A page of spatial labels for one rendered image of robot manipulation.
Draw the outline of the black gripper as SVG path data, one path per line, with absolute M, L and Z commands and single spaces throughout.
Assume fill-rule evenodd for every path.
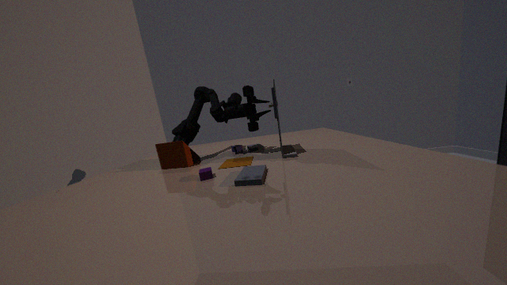
M 259 113 L 254 114 L 252 104 L 253 103 L 255 103 L 255 104 L 256 103 L 268 103 L 270 101 L 258 100 L 254 96 L 254 88 L 252 86 L 245 85 L 245 86 L 243 86 L 242 91 L 243 91 L 243 96 L 247 98 L 247 103 L 235 105 L 234 109 L 233 109 L 234 116 L 236 118 L 249 116 L 250 117 L 250 123 L 248 123 L 249 131 L 257 131 L 259 129 L 257 121 L 259 120 L 259 118 L 261 116 L 263 116 L 267 112 L 270 112 L 271 110 L 267 110 L 267 111 L 263 111 L 263 112 L 259 112 Z

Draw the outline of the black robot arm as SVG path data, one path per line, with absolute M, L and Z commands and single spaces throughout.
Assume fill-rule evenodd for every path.
M 233 109 L 235 105 L 240 105 L 242 101 L 242 96 L 240 94 L 232 93 L 231 96 L 228 97 L 227 103 L 225 103 L 225 101 L 219 103 L 218 95 L 215 90 L 205 86 L 198 86 L 195 89 L 194 98 L 195 101 L 193 102 L 187 119 L 182 120 L 181 123 L 172 130 L 172 134 L 175 135 L 173 142 L 183 141 L 188 146 L 189 143 L 194 140 L 200 129 L 200 125 L 197 121 L 204 103 L 211 102 L 210 114 L 217 123 L 223 121 L 227 123 L 230 119 L 236 119 Z M 223 106 L 224 111 L 221 106 Z

